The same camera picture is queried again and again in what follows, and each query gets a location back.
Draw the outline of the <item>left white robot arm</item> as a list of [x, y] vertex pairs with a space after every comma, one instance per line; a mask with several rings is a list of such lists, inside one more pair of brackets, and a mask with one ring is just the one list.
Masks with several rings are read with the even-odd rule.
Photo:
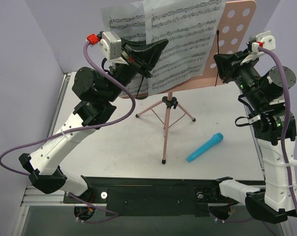
[[150, 78], [163, 50], [168, 45], [167, 39], [154, 43], [122, 41], [121, 57], [124, 63], [117, 63], [110, 72], [98, 67], [90, 58], [87, 50], [90, 42], [83, 48], [89, 67], [82, 67], [75, 74], [72, 90], [80, 99], [63, 126], [52, 136], [42, 141], [42, 146], [31, 154], [22, 154], [19, 161], [29, 172], [31, 184], [45, 194], [57, 190], [70, 192], [80, 202], [88, 202], [92, 190], [83, 176], [67, 174], [61, 170], [64, 158], [85, 138], [102, 127], [119, 123], [130, 116], [131, 109], [123, 117], [109, 121], [116, 110], [112, 103], [121, 92], [130, 99], [132, 94], [127, 85], [137, 75]]

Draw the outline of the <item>pink music stand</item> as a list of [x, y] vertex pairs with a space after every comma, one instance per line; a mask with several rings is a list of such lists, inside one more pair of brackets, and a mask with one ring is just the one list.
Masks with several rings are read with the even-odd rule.
[[219, 34], [215, 35], [203, 74], [190, 76], [187, 81], [162, 93], [167, 93], [167, 97], [171, 99], [174, 92], [222, 85], [221, 79], [216, 78], [217, 68], [213, 66], [214, 54], [232, 54], [238, 51], [255, 10], [256, 1], [254, 0], [228, 1], [217, 26]]

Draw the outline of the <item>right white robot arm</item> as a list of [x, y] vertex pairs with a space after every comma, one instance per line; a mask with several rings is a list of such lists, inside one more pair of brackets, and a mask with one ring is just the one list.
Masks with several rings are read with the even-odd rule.
[[226, 180], [213, 186], [210, 194], [216, 201], [228, 196], [242, 202], [254, 219], [277, 224], [297, 217], [297, 127], [289, 99], [296, 76], [272, 51], [266, 53], [275, 66], [263, 76], [255, 69], [258, 57], [251, 59], [248, 50], [214, 56], [222, 82], [234, 82], [241, 91], [238, 100], [249, 109], [247, 123], [253, 127], [262, 153], [265, 188], [246, 188]]

